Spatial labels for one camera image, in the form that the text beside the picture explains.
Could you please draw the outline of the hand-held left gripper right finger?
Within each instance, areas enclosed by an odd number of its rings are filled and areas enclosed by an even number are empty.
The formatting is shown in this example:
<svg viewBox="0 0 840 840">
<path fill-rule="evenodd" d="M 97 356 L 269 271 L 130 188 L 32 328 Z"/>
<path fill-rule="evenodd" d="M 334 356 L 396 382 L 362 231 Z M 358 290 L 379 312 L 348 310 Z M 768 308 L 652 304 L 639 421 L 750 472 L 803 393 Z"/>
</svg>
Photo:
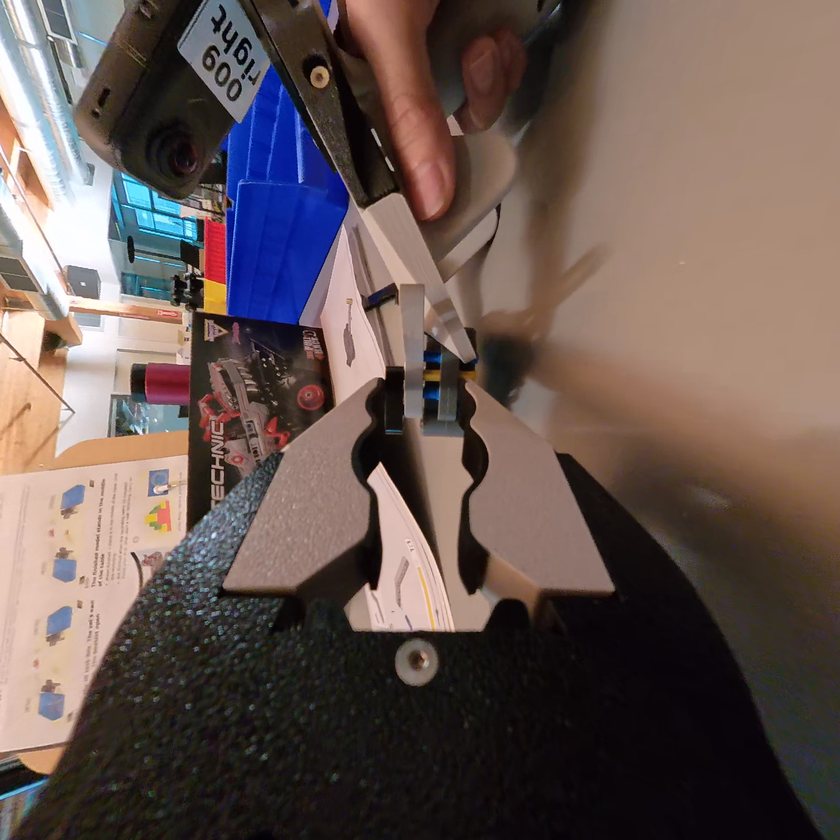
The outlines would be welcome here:
<svg viewBox="0 0 840 840">
<path fill-rule="evenodd" d="M 605 596 L 615 591 L 551 445 L 484 391 L 463 384 L 458 573 L 469 594 Z"/>
</svg>

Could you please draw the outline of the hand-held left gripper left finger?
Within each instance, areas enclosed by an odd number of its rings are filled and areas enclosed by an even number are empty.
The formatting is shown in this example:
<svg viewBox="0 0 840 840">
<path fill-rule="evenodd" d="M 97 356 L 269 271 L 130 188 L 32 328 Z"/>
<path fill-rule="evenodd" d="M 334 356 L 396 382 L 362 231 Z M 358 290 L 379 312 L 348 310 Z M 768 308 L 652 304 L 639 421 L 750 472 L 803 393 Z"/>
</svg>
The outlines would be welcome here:
<svg viewBox="0 0 840 840">
<path fill-rule="evenodd" d="M 375 377 L 280 455 L 224 579 L 237 595 L 351 599 L 382 570 L 379 506 L 385 381 Z"/>
</svg>

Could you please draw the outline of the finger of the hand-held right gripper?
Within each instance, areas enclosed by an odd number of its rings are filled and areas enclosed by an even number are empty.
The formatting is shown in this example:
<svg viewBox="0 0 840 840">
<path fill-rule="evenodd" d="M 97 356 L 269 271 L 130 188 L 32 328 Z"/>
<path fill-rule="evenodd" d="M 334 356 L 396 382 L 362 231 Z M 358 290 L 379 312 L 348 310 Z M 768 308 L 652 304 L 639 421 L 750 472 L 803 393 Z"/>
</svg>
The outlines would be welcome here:
<svg viewBox="0 0 840 840">
<path fill-rule="evenodd" d="M 420 223 L 443 281 L 451 280 L 494 238 L 500 205 L 518 171 L 514 143 L 488 131 L 454 137 L 455 194 L 446 214 Z"/>
<path fill-rule="evenodd" d="M 462 362 L 475 362 L 476 349 L 405 197 L 394 192 L 359 213 L 394 282 L 423 292 L 426 332 Z"/>
</svg>

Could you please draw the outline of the grey toy brick assembly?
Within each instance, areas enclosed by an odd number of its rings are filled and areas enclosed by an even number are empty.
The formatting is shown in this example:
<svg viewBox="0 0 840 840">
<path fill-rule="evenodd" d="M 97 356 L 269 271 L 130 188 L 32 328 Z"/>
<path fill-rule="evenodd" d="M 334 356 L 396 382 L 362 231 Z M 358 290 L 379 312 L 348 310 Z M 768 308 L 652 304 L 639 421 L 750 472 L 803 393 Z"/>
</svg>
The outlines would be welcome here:
<svg viewBox="0 0 840 840">
<path fill-rule="evenodd" d="M 402 434 L 406 420 L 416 420 L 423 435 L 462 438 L 461 386 L 476 378 L 477 361 L 462 361 L 426 329 L 423 287 L 392 283 L 362 297 L 367 315 L 385 360 L 379 396 L 381 425 L 385 434 Z M 400 316 L 403 362 L 391 355 L 382 309 L 395 305 Z"/>
</svg>

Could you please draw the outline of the person's right hand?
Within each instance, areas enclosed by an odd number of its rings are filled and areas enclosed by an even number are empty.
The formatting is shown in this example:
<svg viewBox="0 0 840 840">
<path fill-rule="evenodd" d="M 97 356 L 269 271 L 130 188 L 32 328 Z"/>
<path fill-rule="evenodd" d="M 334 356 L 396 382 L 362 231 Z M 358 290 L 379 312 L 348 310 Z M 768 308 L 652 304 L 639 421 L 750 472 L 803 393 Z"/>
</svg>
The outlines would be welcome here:
<svg viewBox="0 0 840 840">
<path fill-rule="evenodd" d="M 347 51 L 371 67 L 415 217 L 447 213 L 456 186 L 455 151 L 427 50 L 437 1 L 339 2 Z M 488 130 L 519 88 L 527 50 L 508 28 L 474 38 L 462 50 L 465 102 L 456 120 L 464 133 Z"/>
</svg>

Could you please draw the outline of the open instruction booklet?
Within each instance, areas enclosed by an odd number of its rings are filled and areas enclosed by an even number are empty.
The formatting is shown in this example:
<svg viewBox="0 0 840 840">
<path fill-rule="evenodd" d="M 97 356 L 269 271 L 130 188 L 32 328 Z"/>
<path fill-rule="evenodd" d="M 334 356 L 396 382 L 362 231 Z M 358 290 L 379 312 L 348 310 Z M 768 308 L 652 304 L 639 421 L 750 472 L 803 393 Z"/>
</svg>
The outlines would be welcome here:
<svg viewBox="0 0 840 840">
<path fill-rule="evenodd" d="M 354 234 L 343 227 L 320 324 L 327 344 L 334 401 L 341 404 L 374 377 L 384 377 L 385 356 L 357 281 L 361 257 Z M 379 509 L 382 561 L 377 586 L 366 585 L 351 607 L 353 627 L 374 631 L 449 632 L 455 621 L 438 563 L 417 520 L 382 464 L 368 477 Z"/>
</svg>

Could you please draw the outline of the blue plastic bin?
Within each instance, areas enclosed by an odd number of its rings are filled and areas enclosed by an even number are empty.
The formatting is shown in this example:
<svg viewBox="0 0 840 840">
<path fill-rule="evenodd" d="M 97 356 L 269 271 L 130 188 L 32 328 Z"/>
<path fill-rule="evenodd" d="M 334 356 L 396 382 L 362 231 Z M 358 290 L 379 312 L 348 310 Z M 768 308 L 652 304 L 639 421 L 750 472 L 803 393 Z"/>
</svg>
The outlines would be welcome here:
<svg viewBox="0 0 840 840">
<path fill-rule="evenodd" d="M 242 122 L 223 144 L 227 196 L 241 182 L 311 186 L 345 201 L 347 191 L 312 140 L 275 73 L 263 81 Z"/>
<path fill-rule="evenodd" d="M 349 205 L 336 175 L 325 185 L 238 184 L 227 314 L 297 323 Z"/>
</svg>

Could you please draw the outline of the black toy car box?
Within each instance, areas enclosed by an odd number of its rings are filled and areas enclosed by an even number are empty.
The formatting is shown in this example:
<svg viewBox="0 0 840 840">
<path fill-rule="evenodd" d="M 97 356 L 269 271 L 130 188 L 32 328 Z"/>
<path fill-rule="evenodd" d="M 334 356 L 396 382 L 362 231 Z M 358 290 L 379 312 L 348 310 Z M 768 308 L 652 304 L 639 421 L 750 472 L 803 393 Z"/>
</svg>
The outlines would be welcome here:
<svg viewBox="0 0 840 840">
<path fill-rule="evenodd" d="M 334 407 L 325 345 L 317 328 L 193 315 L 189 529 Z"/>
</svg>

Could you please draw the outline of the red plastic bin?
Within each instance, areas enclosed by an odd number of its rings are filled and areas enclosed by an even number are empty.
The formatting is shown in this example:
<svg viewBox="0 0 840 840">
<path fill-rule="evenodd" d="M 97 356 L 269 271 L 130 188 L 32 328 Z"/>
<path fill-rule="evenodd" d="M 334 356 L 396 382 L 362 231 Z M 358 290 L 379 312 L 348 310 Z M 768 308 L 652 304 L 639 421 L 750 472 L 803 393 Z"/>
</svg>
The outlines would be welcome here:
<svg viewBox="0 0 840 840">
<path fill-rule="evenodd" d="M 227 284 L 227 227 L 211 218 L 204 220 L 204 269 L 208 280 Z"/>
</svg>

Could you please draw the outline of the maroon bottle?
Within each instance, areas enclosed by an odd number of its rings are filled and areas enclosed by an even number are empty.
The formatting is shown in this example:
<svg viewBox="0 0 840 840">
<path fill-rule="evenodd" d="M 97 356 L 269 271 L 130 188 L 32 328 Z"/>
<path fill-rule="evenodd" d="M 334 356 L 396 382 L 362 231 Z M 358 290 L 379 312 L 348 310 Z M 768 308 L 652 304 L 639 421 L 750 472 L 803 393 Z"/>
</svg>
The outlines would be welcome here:
<svg viewBox="0 0 840 840">
<path fill-rule="evenodd" d="M 137 403 L 185 406 L 190 402 L 191 367 L 161 362 L 132 364 L 129 386 L 131 398 Z"/>
</svg>

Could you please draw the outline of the brown cardboard board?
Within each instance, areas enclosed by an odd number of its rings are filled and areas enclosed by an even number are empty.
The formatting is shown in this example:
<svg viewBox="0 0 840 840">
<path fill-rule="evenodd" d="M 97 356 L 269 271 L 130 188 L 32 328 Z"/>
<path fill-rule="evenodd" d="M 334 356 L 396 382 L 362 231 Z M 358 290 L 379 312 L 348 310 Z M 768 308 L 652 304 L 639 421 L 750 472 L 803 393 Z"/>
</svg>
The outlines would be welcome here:
<svg viewBox="0 0 840 840">
<path fill-rule="evenodd" d="M 74 469 L 124 461 L 149 460 L 186 455 L 188 433 L 185 430 L 128 437 L 101 437 L 83 440 L 39 465 L 38 470 Z M 54 772 L 64 746 L 21 752 L 17 757 L 29 770 L 49 775 Z"/>
</svg>

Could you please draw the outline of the printed instruction sheet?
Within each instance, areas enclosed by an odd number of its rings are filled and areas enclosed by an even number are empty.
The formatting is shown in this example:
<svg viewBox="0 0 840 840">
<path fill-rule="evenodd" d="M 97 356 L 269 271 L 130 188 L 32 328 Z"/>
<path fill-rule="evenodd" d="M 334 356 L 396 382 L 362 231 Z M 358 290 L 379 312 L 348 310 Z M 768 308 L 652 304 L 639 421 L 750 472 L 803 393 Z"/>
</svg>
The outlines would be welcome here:
<svg viewBox="0 0 840 840">
<path fill-rule="evenodd" d="M 123 618 L 186 533 L 187 457 L 1 478 L 1 751 L 66 742 Z"/>
</svg>

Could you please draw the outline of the silver ventilation duct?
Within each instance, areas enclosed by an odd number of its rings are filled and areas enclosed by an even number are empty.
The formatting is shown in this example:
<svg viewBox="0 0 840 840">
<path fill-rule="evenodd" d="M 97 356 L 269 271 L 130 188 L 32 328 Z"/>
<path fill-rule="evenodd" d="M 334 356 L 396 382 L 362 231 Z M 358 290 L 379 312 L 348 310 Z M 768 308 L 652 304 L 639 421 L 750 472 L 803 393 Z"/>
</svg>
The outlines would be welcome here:
<svg viewBox="0 0 840 840">
<path fill-rule="evenodd" d="M 2 104 L 48 203 L 71 203 L 73 187 L 90 186 L 93 175 L 36 2 L 1 2 L 1 41 Z"/>
</svg>

